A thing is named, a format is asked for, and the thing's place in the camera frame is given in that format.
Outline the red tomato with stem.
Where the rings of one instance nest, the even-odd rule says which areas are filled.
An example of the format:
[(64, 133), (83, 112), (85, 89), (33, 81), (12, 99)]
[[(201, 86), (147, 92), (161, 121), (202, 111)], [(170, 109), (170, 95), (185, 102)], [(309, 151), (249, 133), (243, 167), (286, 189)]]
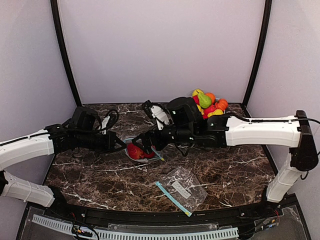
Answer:
[(142, 157), (142, 159), (152, 159), (152, 158), (154, 158), (155, 157), (155, 152), (154, 151), (152, 151), (151, 153), (146, 153), (146, 152), (143, 152), (142, 154), (141, 154), (141, 157)]

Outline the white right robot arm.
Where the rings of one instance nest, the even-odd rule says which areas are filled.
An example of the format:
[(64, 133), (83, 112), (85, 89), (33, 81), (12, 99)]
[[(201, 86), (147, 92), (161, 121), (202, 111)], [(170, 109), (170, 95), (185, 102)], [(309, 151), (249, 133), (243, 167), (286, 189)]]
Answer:
[(319, 163), (311, 118), (303, 110), (278, 118), (246, 118), (227, 112), (204, 119), (192, 97), (171, 100), (165, 109), (147, 100), (142, 108), (156, 120), (149, 130), (132, 139), (146, 153), (161, 151), (174, 144), (202, 148), (226, 148), (240, 145), (288, 147), (285, 163), (267, 186), (264, 199), (279, 203), (301, 175)]

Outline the clear zip bag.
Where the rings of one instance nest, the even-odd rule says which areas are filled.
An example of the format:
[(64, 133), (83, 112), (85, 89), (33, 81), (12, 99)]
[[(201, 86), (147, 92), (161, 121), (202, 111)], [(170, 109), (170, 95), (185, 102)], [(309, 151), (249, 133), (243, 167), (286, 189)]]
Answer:
[(181, 166), (156, 181), (155, 185), (188, 217), (204, 203), (208, 195), (197, 177)]
[(123, 142), (126, 144), (125, 154), (129, 159), (138, 163), (152, 163), (165, 160), (153, 146), (151, 147), (151, 153), (146, 153), (141, 148), (134, 145), (132, 140), (132, 137), (128, 137), (123, 140)]

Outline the green pear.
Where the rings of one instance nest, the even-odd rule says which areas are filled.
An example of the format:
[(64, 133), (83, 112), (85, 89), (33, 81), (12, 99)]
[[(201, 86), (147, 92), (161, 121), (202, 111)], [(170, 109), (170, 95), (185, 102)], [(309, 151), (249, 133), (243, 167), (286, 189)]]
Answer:
[(200, 92), (197, 95), (198, 97), (198, 101), (199, 101), (199, 105), (203, 108), (203, 109), (207, 109), (212, 105), (212, 99), (205, 95), (204, 93)]

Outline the red wrinkled fruit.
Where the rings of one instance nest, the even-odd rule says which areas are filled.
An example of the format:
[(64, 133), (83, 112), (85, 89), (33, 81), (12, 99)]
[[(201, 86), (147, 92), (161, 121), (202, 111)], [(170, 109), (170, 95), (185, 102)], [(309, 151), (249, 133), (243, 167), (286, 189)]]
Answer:
[(127, 154), (129, 155), (130, 158), (134, 160), (142, 159), (142, 153), (143, 153), (143, 150), (141, 150), (139, 147), (137, 147), (133, 143), (129, 143), (127, 145)]

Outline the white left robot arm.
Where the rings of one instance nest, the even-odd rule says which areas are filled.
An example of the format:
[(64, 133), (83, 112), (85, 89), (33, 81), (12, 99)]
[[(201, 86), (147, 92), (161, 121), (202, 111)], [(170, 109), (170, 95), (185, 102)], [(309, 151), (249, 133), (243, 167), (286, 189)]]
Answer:
[(111, 131), (118, 119), (119, 112), (115, 109), (100, 118), (94, 109), (78, 106), (63, 124), (49, 125), (35, 133), (1, 142), (0, 195), (46, 208), (65, 203), (66, 199), (57, 187), (18, 178), (7, 168), (33, 158), (75, 149), (102, 153), (124, 150), (126, 144)]

